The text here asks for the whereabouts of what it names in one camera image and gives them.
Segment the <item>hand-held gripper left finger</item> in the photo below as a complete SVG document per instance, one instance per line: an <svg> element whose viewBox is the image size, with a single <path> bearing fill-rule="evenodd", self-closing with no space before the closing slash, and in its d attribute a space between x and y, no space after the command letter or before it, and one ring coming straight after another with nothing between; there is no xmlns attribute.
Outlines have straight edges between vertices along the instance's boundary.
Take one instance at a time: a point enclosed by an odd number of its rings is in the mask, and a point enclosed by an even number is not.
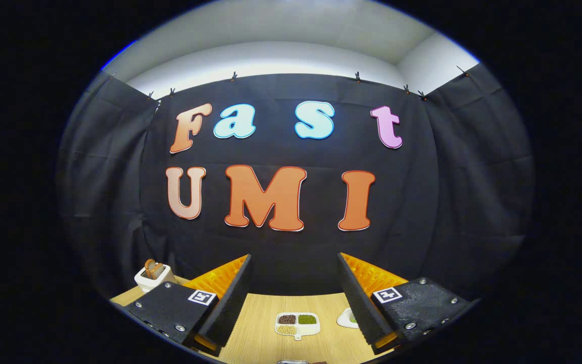
<svg viewBox="0 0 582 364"><path fill-rule="evenodd" d="M251 260L247 254L185 284L164 281L141 297L115 306L176 345L218 356L249 292Z"/></svg>

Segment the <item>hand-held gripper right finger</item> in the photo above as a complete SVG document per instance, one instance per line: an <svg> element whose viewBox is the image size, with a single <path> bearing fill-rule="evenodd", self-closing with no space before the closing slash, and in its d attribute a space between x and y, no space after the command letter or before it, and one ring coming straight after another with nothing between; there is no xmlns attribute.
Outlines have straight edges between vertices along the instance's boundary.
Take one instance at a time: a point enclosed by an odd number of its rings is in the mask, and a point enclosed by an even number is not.
<svg viewBox="0 0 582 364"><path fill-rule="evenodd" d="M430 278L408 281L345 253L337 260L339 282L374 354L413 348L478 304Z"/></svg>

